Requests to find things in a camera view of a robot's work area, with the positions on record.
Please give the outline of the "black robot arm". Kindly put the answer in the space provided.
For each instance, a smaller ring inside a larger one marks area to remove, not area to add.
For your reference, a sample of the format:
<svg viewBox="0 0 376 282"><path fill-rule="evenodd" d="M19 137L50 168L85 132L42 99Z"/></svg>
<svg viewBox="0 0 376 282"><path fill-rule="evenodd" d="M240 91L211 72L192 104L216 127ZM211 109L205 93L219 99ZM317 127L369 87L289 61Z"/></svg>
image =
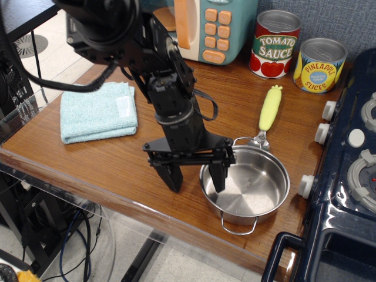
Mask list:
<svg viewBox="0 0 376 282"><path fill-rule="evenodd" d="M206 165L217 192L235 162L232 140L206 130L188 67L166 28L138 1L57 1L75 26L72 47L85 59L129 75L153 105L164 137L143 145L150 165L178 192L183 165Z"/></svg>

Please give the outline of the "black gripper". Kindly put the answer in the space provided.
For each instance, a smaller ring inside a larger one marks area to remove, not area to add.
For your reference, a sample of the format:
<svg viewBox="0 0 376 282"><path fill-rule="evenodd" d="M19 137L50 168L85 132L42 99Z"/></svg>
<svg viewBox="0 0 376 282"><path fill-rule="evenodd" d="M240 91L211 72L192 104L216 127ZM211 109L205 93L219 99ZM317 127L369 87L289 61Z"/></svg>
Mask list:
<svg viewBox="0 0 376 282"><path fill-rule="evenodd" d="M155 119L162 127L164 137L149 141L142 147L149 155L167 187L178 193L183 182L183 165L209 165L209 173L217 193L225 189L227 167L235 163L233 141L206 130L195 96L155 104Z"/></svg>

